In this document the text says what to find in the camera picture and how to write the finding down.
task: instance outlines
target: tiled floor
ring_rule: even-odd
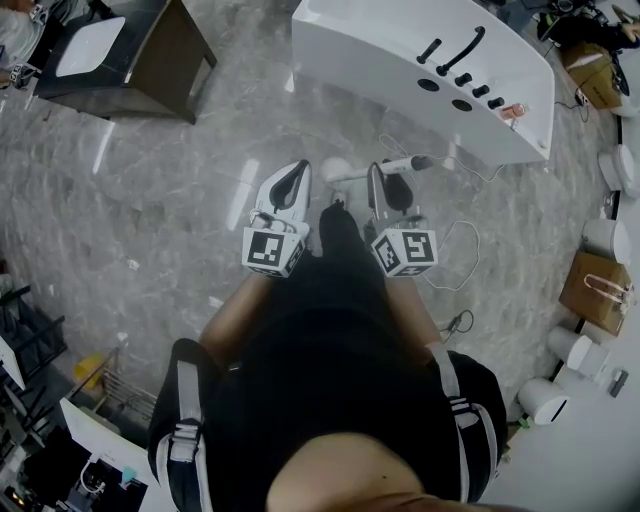
[[[172,342],[195,337],[240,283],[241,232],[257,186],[291,161],[317,170],[330,156],[356,166],[391,156],[388,133],[411,153],[444,155],[448,143],[363,98],[292,79],[289,0],[190,0],[219,57],[195,126],[170,120],[115,123],[11,91],[0,113],[0,250],[15,280],[31,283],[52,315],[65,314],[72,358],[106,351],[126,333],[130,379],[157,391]],[[541,53],[547,50],[540,45]],[[548,57],[556,70],[555,52]],[[573,84],[557,73],[556,99]],[[491,184],[456,168],[416,177],[439,239],[472,221],[480,264],[459,292],[421,293],[435,320],[464,308],[476,323],[450,346],[491,368],[511,404],[518,387],[549,373],[546,334],[565,315],[557,298],[583,222],[605,196],[596,154],[615,140],[611,115],[556,108],[551,160],[508,166]],[[468,155],[483,175],[493,169]],[[314,177],[311,221],[329,191]],[[353,212],[367,218],[363,183]],[[475,262],[471,228],[456,228],[430,273],[457,286]]]

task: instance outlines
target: power strip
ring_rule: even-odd
[[[580,89],[576,91],[576,103],[581,107],[589,106],[589,98],[587,98]]]

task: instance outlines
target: white sink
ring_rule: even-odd
[[[69,41],[56,76],[78,75],[96,69],[109,54],[123,26],[124,18],[119,17],[82,27]]]

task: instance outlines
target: black knob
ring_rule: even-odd
[[[433,52],[435,52],[438,49],[438,46],[440,46],[442,44],[442,40],[441,39],[434,39],[433,43],[431,43],[429,45],[429,48],[427,48],[424,53],[420,56],[418,56],[418,58],[416,59],[420,64],[424,64],[425,62],[427,62],[427,59],[429,58],[429,55],[431,55]]]
[[[474,89],[472,92],[476,98],[479,98],[480,96],[484,96],[485,94],[488,94],[490,90],[491,89],[489,89],[488,85],[481,85],[477,89]]]
[[[464,84],[468,84],[473,80],[473,77],[469,73],[465,73],[462,76],[456,78],[455,82],[458,87],[462,87]]]
[[[504,100],[500,97],[496,98],[495,100],[489,100],[487,102],[487,105],[489,105],[489,108],[491,110],[496,109],[498,107],[501,107],[502,105],[504,105]]]

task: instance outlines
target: yellow object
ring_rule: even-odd
[[[87,378],[93,370],[100,366],[104,362],[104,356],[102,354],[93,354],[92,356],[84,358],[73,369],[73,374],[78,382]],[[96,373],[89,382],[85,384],[87,389],[93,389],[98,384],[98,381],[102,378],[102,370]]]

